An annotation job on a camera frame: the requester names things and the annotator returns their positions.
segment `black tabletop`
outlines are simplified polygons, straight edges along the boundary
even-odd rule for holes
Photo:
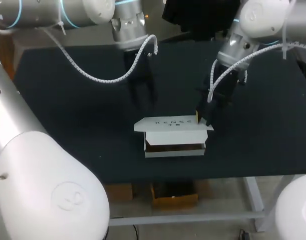
[[[28,50],[15,84],[49,134],[104,183],[289,175],[306,173],[306,80],[295,60],[280,52],[259,56],[233,104],[216,114],[205,156],[145,158],[143,117],[194,115],[195,90],[209,72],[220,44],[160,44],[151,61],[155,106],[139,85],[140,108],[127,82],[105,85],[80,75],[57,48]],[[91,75],[123,75],[123,53],[114,46],[69,47]]]

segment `box lid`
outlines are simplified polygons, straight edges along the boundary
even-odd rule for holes
[[[203,144],[211,126],[198,124],[196,116],[146,117],[134,126],[136,132],[146,133],[146,140],[154,145]]]

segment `open box flap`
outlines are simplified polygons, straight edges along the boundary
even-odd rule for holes
[[[211,126],[198,124],[196,116],[162,116],[146,117],[134,126],[135,132],[178,132],[178,131],[207,131]]]

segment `white spiral cable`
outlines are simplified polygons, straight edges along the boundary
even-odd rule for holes
[[[252,59],[252,58],[254,58],[254,57],[256,57],[256,56],[258,56],[260,54],[263,54],[263,53],[268,52],[268,51],[273,50],[273,49],[282,48],[283,46],[284,46],[283,43],[279,43],[279,44],[276,44],[276,45],[272,45],[272,46],[266,47],[264,49],[261,49],[259,51],[256,51],[256,52],[248,55],[247,57],[243,58],[242,60],[240,60],[237,63],[235,63],[234,65],[232,65],[225,72],[223,72],[223,74],[220,75],[220,77],[213,84],[213,88],[211,88],[209,93],[208,93],[207,102],[210,103],[212,101],[214,90],[217,87],[217,85],[221,82],[221,80],[223,80],[223,78],[226,75],[228,75],[232,70],[237,68],[240,64],[242,64],[243,62],[246,62],[247,60],[250,60],[250,59]],[[302,44],[302,43],[299,43],[299,42],[290,42],[290,43],[288,43],[288,46],[289,47],[306,49],[306,44]]]
[[[71,56],[67,53],[67,51],[64,49],[64,47],[60,44],[60,42],[47,30],[47,29],[43,29],[44,32],[55,42],[55,44],[61,49],[61,51],[64,53],[65,57],[70,61],[70,63],[73,65],[73,67],[78,70],[82,75],[84,75],[86,78],[91,79],[95,82],[101,83],[101,84],[115,84],[118,83],[120,81],[123,81],[125,79],[127,79],[132,72],[134,71],[139,58],[141,57],[146,45],[149,43],[149,41],[151,41],[152,39],[154,40],[154,54],[157,55],[158,53],[158,43],[157,43],[157,38],[155,35],[150,35],[142,44],[141,48],[139,49],[137,56],[134,60],[133,65],[131,66],[131,68],[128,70],[128,72],[116,79],[112,79],[112,80],[103,80],[103,79],[99,79],[96,77],[93,77],[91,75],[89,75],[88,73],[86,73],[85,71],[83,71],[75,62],[74,60],[71,58]]]
[[[214,73],[215,73],[215,67],[216,67],[216,64],[217,64],[218,60],[216,59],[214,62],[213,62],[213,65],[212,65],[212,69],[211,69],[211,77],[210,77],[210,90],[214,89]],[[248,73],[247,73],[247,70],[245,71],[245,79],[244,79],[244,82],[246,83],[247,82],[247,78],[248,78]]]

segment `cardboard box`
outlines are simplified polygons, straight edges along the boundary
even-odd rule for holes
[[[145,157],[161,158],[204,155],[207,131],[214,129],[191,115],[146,117],[134,130],[144,133]]]
[[[191,188],[187,188],[187,185],[189,183],[151,184],[153,207],[163,211],[193,208],[198,203],[198,194],[194,189],[193,183],[191,183]]]
[[[104,185],[104,189],[108,200],[112,203],[133,200],[133,188],[130,183]]]

